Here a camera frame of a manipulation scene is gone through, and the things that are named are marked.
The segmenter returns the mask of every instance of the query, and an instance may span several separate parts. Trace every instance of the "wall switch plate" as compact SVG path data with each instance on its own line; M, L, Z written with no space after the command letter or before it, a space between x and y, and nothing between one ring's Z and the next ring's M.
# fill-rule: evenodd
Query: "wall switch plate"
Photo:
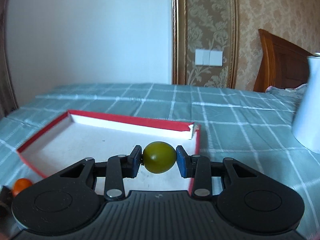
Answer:
M223 51L196 49L196 65L220 66L222 67Z

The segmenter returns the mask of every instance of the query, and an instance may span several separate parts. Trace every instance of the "black robotic gripper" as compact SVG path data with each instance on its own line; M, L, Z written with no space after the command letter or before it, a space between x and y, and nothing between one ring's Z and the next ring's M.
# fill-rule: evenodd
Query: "black robotic gripper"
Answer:
M299 239L295 230L304 212L298 193L233 159L210 162L176 148L183 178L194 178L187 191L131 191L123 178L135 178L142 150L95 163L85 158L19 193L12 213L29 239ZM104 196L94 191L106 177ZM212 195L212 177L223 191Z

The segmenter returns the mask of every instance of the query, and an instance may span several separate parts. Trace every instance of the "bedsheet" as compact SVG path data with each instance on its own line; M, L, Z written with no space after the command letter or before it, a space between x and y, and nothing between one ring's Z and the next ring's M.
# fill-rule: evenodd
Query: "bedsheet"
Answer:
M298 227L307 239L319 229L320 155L291 133L300 99L250 91L159 84L88 84L57 87L0 121L0 184L41 178L15 150L67 109L201 124L200 154L233 157L296 190L305 213ZM213 178L213 193L222 189Z

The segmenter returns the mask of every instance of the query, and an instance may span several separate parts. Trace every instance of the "ridged black surface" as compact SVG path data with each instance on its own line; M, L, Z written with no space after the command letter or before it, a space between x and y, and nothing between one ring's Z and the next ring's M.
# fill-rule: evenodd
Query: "ridged black surface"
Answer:
M189 197L187 191L132 191L119 202L109 202L90 225L64 236L37 236L22 231L15 240L302 240L291 231L257 236L235 229L216 213L211 203Z

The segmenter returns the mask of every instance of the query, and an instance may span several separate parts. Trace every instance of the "green grape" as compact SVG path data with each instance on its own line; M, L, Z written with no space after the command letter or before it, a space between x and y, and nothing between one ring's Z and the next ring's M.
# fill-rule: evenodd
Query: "green grape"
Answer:
M168 171L177 160L174 148L165 142L152 142L143 150L145 168L155 174Z

